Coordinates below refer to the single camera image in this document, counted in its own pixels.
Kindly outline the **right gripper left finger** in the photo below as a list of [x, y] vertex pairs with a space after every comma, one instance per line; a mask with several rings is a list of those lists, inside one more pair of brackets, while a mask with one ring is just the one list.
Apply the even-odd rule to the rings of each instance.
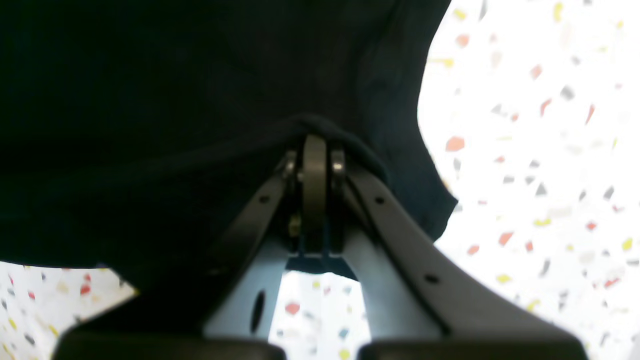
[[62, 337], [55, 360], [285, 360], [268, 342], [281, 276], [299, 250], [289, 223], [317, 137], [281, 164], [211, 249], [181, 271], [187, 295], [142, 293]]

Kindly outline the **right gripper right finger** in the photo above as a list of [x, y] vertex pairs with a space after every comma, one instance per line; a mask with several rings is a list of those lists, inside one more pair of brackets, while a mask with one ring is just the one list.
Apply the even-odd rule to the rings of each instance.
[[372, 341], [359, 360], [585, 360], [576, 337], [474, 280], [388, 187], [316, 139], [316, 253], [359, 280]]

